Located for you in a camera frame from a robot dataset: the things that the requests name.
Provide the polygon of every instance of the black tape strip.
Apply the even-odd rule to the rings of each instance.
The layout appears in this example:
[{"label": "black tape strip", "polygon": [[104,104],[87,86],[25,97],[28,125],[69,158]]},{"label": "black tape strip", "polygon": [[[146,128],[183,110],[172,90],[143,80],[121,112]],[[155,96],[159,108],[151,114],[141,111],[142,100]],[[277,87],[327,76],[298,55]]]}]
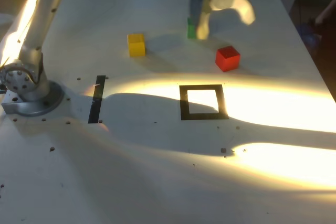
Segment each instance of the black tape strip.
[{"label": "black tape strip", "polygon": [[0,84],[0,94],[5,94],[7,92],[7,88],[5,85]]},{"label": "black tape strip", "polygon": [[97,76],[88,123],[98,123],[106,76]]},{"label": "black tape strip", "polygon": [[[215,90],[218,103],[218,113],[193,113],[190,114],[188,90]],[[229,119],[225,109],[223,87],[219,85],[187,85],[180,86],[181,120],[221,120]]]}]

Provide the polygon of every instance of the cube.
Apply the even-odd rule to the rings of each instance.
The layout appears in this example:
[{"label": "cube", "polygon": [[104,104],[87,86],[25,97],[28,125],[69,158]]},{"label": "cube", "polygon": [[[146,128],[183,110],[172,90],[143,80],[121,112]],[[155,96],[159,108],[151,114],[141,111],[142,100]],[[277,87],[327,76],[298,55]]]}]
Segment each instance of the cube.
[{"label": "cube", "polygon": [[225,72],[238,68],[240,54],[233,46],[220,48],[216,54],[216,64]]},{"label": "cube", "polygon": [[146,51],[143,34],[128,34],[127,40],[130,57],[145,56]]},{"label": "cube", "polygon": [[192,23],[191,19],[188,18],[188,27],[187,27],[187,38],[188,39],[196,39],[196,27]]}]

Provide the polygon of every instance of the yellow cube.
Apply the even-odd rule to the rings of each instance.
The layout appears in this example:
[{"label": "yellow cube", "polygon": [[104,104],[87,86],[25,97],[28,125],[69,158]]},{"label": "yellow cube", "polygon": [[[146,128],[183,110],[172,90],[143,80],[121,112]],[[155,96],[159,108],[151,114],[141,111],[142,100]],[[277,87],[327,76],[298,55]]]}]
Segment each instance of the yellow cube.
[{"label": "yellow cube", "polygon": [[145,41],[143,34],[128,34],[128,49],[131,57],[145,56]]}]

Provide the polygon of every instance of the black square outline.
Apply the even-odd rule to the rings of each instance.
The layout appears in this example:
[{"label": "black square outline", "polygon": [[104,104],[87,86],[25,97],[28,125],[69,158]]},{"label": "black square outline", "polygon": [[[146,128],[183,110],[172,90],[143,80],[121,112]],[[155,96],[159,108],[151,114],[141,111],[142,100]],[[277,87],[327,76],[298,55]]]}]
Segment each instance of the black square outline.
[{"label": "black square outline", "polygon": [[[215,90],[218,113],[195,113],[190,114],[188,102],[188,90]],[[180,86],[180,107],[181,107],[181,120],[221,120],[229,119],[225,109],[224,93],[221,84],[215,85],[185,85]]]}]

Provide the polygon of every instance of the metal base plate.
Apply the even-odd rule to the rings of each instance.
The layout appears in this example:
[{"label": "metal base plate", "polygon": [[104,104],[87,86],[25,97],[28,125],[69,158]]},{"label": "metal base plate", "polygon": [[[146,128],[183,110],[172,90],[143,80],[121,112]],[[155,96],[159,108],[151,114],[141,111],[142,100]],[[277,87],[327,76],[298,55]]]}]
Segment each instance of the metal base plate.
[{"label": "metal base plate", "polygon": [[1,104],[6,114],[19,114],[23,116],[38,116],[55,109],[62,101],[64,92],[60,85],[50,81],[50,92],[43,99],[34,102],[23,101],[17,93],[7,90]]}]

